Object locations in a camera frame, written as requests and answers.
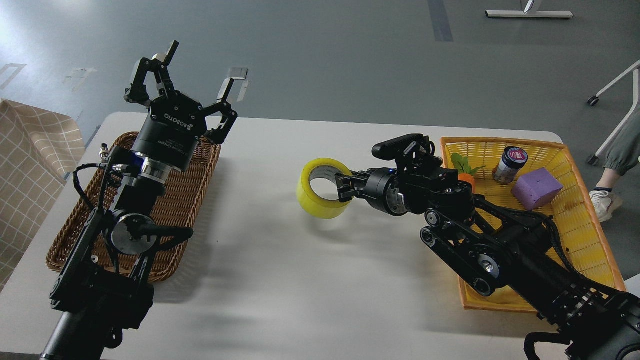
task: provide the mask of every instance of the gripper logo text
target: gripper logo text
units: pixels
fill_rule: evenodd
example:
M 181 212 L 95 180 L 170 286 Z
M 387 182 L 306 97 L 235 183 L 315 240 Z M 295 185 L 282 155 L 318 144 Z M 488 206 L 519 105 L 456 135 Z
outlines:
M 193 127 L 192 124 L 187 124 L 185 122 L 182 122 L 182 121 L 178 120 L 177 118 L 175 118 L 175 117 L 173 117 L 173 116 L 171 116 L 171 115 L 169 115 L 167 113 L 164 113 L 164 118 L 165 119 L 169 119 L 169 121 L 172 121 L 172 122 L 184 127 L 187 130 L 191 130 L 191 128 Z

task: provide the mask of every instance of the purple sponge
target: purple sponge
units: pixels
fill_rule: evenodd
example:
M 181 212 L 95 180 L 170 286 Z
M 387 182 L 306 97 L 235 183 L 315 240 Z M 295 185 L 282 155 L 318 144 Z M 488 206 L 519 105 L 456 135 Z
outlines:
M 520 176 L 511 193 L 530 211 L 550 203 L 562 187 L 549 171 L 539 168 Z

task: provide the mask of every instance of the yellow tape roll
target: yellow tape roll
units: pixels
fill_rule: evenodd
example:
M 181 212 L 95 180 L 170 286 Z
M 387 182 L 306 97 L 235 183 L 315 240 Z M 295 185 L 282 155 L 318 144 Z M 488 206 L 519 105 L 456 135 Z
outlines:
M 318 196 L 311 188 L 311 180 L 327 179 L 335 184 L 335 174 L 352 175 L 351 171 L 341 162 L 333 159 L 315 159 L 305 165 L 298 181 L 296 196 L 300 206 L 317 218 L 330 219 L 342 214 L 351 202 L 327 200 Z

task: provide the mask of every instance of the green leaves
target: green leaves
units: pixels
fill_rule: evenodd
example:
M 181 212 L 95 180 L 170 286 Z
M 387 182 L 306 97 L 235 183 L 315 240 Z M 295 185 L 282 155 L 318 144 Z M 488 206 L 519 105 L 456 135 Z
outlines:
M 469 165 L 469 158 L 462 156 L 457 152 L 451 154 L 451 162 L 459 174 L 470 174 L 471 176 L 475 175 L 478 170 L 484 167 L 471 168 L 471 165 Z

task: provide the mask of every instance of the jar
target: jar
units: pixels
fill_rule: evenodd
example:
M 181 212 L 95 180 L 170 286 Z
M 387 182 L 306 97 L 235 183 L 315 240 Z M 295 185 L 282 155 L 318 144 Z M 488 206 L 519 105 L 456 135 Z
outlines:
M 516 174 L 524 167 L 528 159 L 529 156 L 523 148 L 507 146 L 502 153 L 500 162 L 493 169 L 493 179 L 502 185 L 513 182 Z

